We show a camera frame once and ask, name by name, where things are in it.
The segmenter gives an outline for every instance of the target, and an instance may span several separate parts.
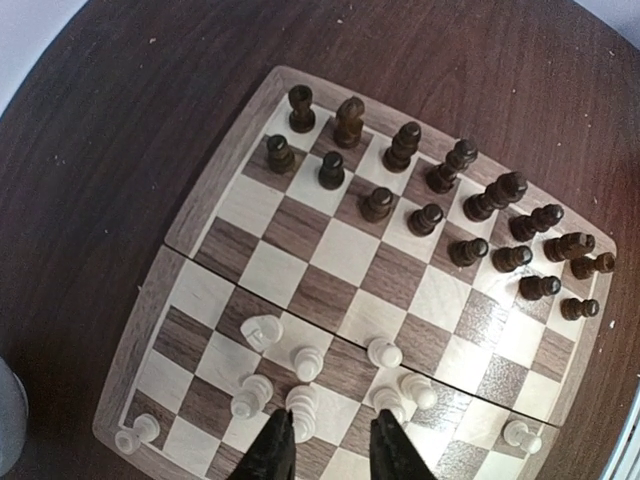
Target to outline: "dark wooden chess piece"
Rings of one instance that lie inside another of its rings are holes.
[[[552,262],[573,260],[593,252],[596,239],[587,233],[567,233],[559,238],[544,242],[544,254]]]
[[[296,157],[287,139],[273,135],[267,140],[267,164],[272,172],[283,174],[293,169]]]
[[[418,151],[422,129],[416,122],[403,125],[384,152],[382,164],[393,173],[404,172],[411,164],[411,155]]]
[[[338,152],[328,152],[318,171],[318,182],[327,190],[340,188],[344,182],[344,159]]]
[[[472,222],[482,222],[491,216],[494,210],[507,208],[509,204],[519,202],[527,191],[527,181],[520,172],[500,175],[488,185],[484,193],[472,195],[463,204],[464,214]]]
[[[306,85],[296,85],[289,90],[289,105],[293,112],[289,115],[289,126],[297,133],[307,133],[316,125],[316,114],[311,110],[313,92]]]
[[[557,225],[564,217],[564,210],[560,205],[549,204],[536,208],[531,215],[520,215],[509,220],[509,229],[513,238],[519,242],[528,242],[536,233],[546,232]]]
[[[489,244],[483,238],[454,242],[448,248],[449,257],[458,267],[469,267],[489,253]]]
[[[565,320],[578,320],[580,317],[595,317],[600,311],[597,300],[580,301],[577,298],[565,298],[560,302],[560,313]]]
[[[447,193],[453,188],[459,173],[464,172],[478,158],[478,147],[473,140],[458,140],[444,163],[427,171],[425,180],[436,193]]]
[[[407,227],[416,237],[426,237],[430,235],[442,219],[444,213],[435,203],[425,205],[419,210],[415,210],[407,220]]]
[[[597,271],[611,273],[616,267],[616,257],[611,252],[601,253],[595,259],[580,257],[571,260],[571,273],[578,280],[586,280]]]
[[[378,187],[360,202],[360,213],[370,223],[378,223],[389,216],[393,206],[393,193],[385,187]]]
[[[531,260],[533,260],[533,253],[526,245],[499,248],[491,256],[494,268],[502,273],[513,272],[518,267],[528,265]]]
[[[542,297],[556,295],[562,283],[558,277],[523,277],[520,279],[520,295],[526,300],[540,300]]]
[[[333,140],[342,148],[354,148],[360,142],[362,136],[362,115],[364,114],[364,102],[358,97],[351,97],[344,101],[336,112],[336,128],[333,131]]]

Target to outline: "chess pawn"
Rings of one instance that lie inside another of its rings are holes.
[[[469,267],[489,253],[489,244],[482,238],[460,241],[449,245],[449,257],[458,267]]]
[[[562,284],[558,277],[523,277],[520,279],[520,295],[526,300],[540,300],[542,297],[556,295]]]
[[[318,394],[309,385],[293,388],[285,400],[285,408],[293,414],[293,431],[296,443],[304,443],[316,432]]]
[[[360,117],[364,114],[364,103],[358,97],[344,101],[336,112],[336,128],[333,140],[341,148],[355,148],[360,143],[364,122]]]
[[[560,302],[560,313],[565,320],[578,320],[580,317],[595,317],[600,311],[597,300],[580,301],[577,298],[566,298]]]
[[[544,254],[552,262],[562,262],[583,257],[596,247],[596,239],[586,233],[567,233],[544,242]]]
[[[527,192],[527,181],[520,172],[500,175],[487,186],[484,193],[472,195],[462,205],[465,216],[472,222],[488,219],[494,210],[502,210],[519,202]]]
[[[526,245],[499,248],[491,256],[494,268],[502,273],[513,272],[518,267],[528,265],[531,260],[533,253]]]
[[[407,227],[416,237],[426,237],[430,235],[442,219],[444,213],[435,203],[425,205],[423,208],[414,211],[407,220]]]
[[[378,223],[391,213],[393,206],[393,193],[385,187],[378,187],[371,195],[360,202],[360,213],[370,223]]]
[[[328,152],[318,171],[318,182],[327,190],[340,188],[344,183],[344,159],[338,152]]]
[[[529,431],[529,427],[521,420],[509,422],[502,436],[512,447],[519,447],[523,452],[534,455],[542,448],[542,439]]]
[[[246,319],[240,325],[240,333],[256,352],[264,352],[280,341],[284,327],[275,315],[258,315]]]
[[[316,114],[311,110],[313,92],[306,85],[296,85],[289,90],[289,105],[293,112],[289,115],[289,126],[296,133],[307,133],[316,124]]]
[[[404,172],[411,164],[411,156],[418,151],[422,129],[416,122],[403,125],[393,137],[391,146],[382,157],[382,164],[393,173]]]
[[[142,442],[153,442],[159,435],[158,420],[144,413],[134,420],[133,428],[123,428],[116,432],[116,448],[125,455],[131,455],[140,448]]]
[[[322,371],[324,359],[316,347],[304,347],[296,354],[293,361],[296,375],[301,382],[312,382]]]
[[[420,410],[428,410],[438,403],[438,394],[428,378],[419,373],[410,373],[400,381],[400,391]]]
[[[580,257],[571,260],[571,273],[578,280],[591,278],[596,271],[611,273],[615,267],[616,257],[611,252],[601,253],[595,259]]]
[[[542,233],[557,225],[564,217],[560,205],[545,205],[536,208],[531,215],[520,215],[509,220],[509,229],[513,238],[519,242],[528,242],[536,233]]]
[[[273,135],[267,140],[267,165],[272,172],[284,174],[293,170],[296,157],[287,139],[282,135]]]
[[[464,172],[478,158],[478,148],[473,140],[462,139],[456,142],[444,163],[430,169],[425,180],[436,193],[447,193],[453,188],[459,173]]]

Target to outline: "light square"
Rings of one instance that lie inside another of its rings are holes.
[[[240,285],[286,308],[307,269],[307,263],[260,241],[240,277]]]

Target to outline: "dark wood grain surface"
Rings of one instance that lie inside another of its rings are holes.
[[[0,119],[0,355],[31,401],[8,478],[145,478],[91,434],[102,384],[181,202],[277,64],[473,135],[611,233],[606,318],[540,475],[597,478],[640,372],[640,54],[566,0],[91,0]]]

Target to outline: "chessboard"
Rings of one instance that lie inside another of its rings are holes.
[[[287,93],[313,92],[315,126],[289,125]],[[117,451],[115,433],[142,413],[161,434],[126,458],[154,478],[226,478],[286,393],[301,382],[292,354],[311,345],[324,354],[312,382],[320,396],[318,430],[297,445],[297,477],[331,479],[349,472],[368,478],[371,394],[396,388],[408,372],[431,379],[438,402],[417,410],[408,402],[405,431],[438,478],[535,478],[564,423],[587,367],[611,282],[587,280],[569,262],[551,262],[544,243],[571,232],[594,236],[592,257],[616,253],[612,239],[566,205],[529,183],[519,202],[471,222],[463,204],[507,170],[479,154],[446,194],[425,183],[455,140],[387,106],[364,101],[364,128],[355,148],[335,145],[335,112],[352,91],[276,68],[249,101],[205,168],[173,223],[142,287],[116,352],[94,421],[96,436]],[[382,162],[399,128],[422,130],[409,168],[391,173]],[[277,174],[266,161],[267,140],[283,135],[294,167]],[[335,190],[318,183],[323,157],[344,159]],[[392,212],[365,221],[362,199],[377,187],[394,197]],[[409,215],[428,203],[444,213],[434,232],[413,235]],[[509,220],[559,204],[564,218],[528,242],[514,240]],[[483,238],[493,252],[526,244],[533,260],[498,272],[491,255],[454,265],[454,242]],[[556,276],[562,289],[526,300],[519,280]],[[565,320],[567,298],[596,299],[599,313]],[[262,354],[240,325],[271,314],[283,339]],[[378,369],[366,347],[377,337],[403,352],[402,365]],[[232,418],[230,401],[247,375],[265,375],[274,396],[251,420]],[[501,432],[521,419],[543,439],[534,455],[507,445]]]

